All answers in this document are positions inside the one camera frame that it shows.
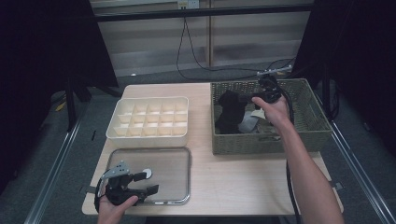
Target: gray floor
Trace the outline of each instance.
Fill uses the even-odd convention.
[[[266,65],[251,64],[244,65],[244,67],[260,67],[259,69],[262,70]],[[183,74],[188,77],[200,76],[203,79],[210,78],[210,74],[215,79],[254,75],[249,71],[209,73],[199,69],[183,71]],[[122,91],[129,84],[194,81],[197,80],[186,80],[176,72],[120,77],[120,87],[116,90]],[[82,214],[81,205],[85,196],[80,190],[81,187],[86,187],[91,182],[92,173],[106,140],[109,119],[119,99],[97,89],[91,89],[91,93],[92,100],[85,103],[87,111],[80,124],[78,135],[66,157],[64,168],[57,179],[54,191],[45,207],[41,223],[96,222],[96,217]],[[78,111],[81,111],[84,104],[77,103]],[[47,178],[59,148],[64,142],[67,129],[66,110],[55,112],[55,107],[56,104],[43,123],[40,137],[36,141],[35,148],[28,155],[29,160],[22,166],[19,177],[11,181],[0,196],[0,223],[23,223]],[[393,190],[396,183],[396,159],[385,150],[375,132],[367,132],[364,129],[363,120],[344,97],[341,97],[340,114],[335,122],[368,176],[373,180],[391,210],[395,211],[396,196]],[[334,141],[329,140],[321,153],[333,182],[342,183],[344,187],[338,190],[338,194],[345,208],[346,223],[381,223]],[[125,217],[121,223],[144,222],[144,217]]]

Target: wicker basket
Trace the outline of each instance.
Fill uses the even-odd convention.
[[[308,151],[320,151],[332,135],[332,127],[327,121],[317,99],[306,79],[280,79],[280,87],[287,91],[294,109],[294,126],[301,136]],[[212,144],[213,154],[251,154],[283,152],[279,136],[271,133],[238,133],[220,134],[215,122],[221,114],[218,104],[220,96],[226,92],[257,92],[260,86],[257,81],[249,82],[214,82],[211,83],[212,109]],[[249,104],[246,110],[254,110]]]

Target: white tray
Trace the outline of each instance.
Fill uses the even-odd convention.
[[[118,148],[184,147],[188,111],[186,97],[121,99],[106,136]]]

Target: wooden tabletop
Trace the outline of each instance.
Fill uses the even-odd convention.
[[[134,216],[283,216],[293,215],[283,153],[254,155],[212,154],[210,83],[128,86],[123,98],[185,96],[189,98],[188,147],[191,151],[191,196],[176,206],[135,206]],[[92,177],[96,186],[116,147],[108,139]],[[331,180],[319,152],[311,156]],[[82,212],[97,215],[93,194],[87,194]]]

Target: hand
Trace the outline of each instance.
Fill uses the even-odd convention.
[[[137,202],[138,198],[132,196],[127,199],[124,203],[116,206],[111,203],[107,196],[103,196],[99,202],[99,217],[98,224],[117,224],[120,222],[125,211]]]
[[[260,97],[253,97],[251,101],[262,108],[265,117],[270,121],[276,128],[281,127],[282,123],[289,120],[288,105],[284,96],[280,97],[273,104],[268,104]]]

